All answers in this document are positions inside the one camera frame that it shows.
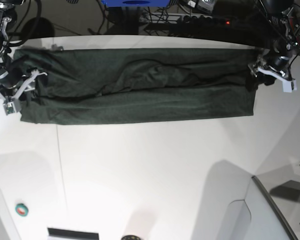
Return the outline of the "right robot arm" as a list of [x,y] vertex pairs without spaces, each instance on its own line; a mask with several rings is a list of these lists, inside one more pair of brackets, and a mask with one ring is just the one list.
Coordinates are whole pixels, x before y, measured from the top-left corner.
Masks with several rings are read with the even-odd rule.
[[24,101],[36,89],[36,79],[43,73],[36,67],[26,68],[30,60],[28,54],[12,59],[13,48],[21,47],[35,32],[42,15],[42,2],[36,0],[36,16],[29,32],[20,41],[13,43],[8,30],[16,23],[15,8],[21,6],[23,0],[0,0],[0,97],[5,104]]

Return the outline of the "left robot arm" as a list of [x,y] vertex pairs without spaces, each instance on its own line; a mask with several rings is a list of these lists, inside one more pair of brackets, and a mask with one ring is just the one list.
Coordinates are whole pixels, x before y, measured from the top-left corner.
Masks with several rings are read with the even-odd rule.
[[293,0],[255,0],[255,7],[269,24],[270,47],[263,50],[255,62],[248,65],[258,84],[272,85],[281,81],[283,92],[297,90],[291,66],[300,53],[300,22],[295,13]]

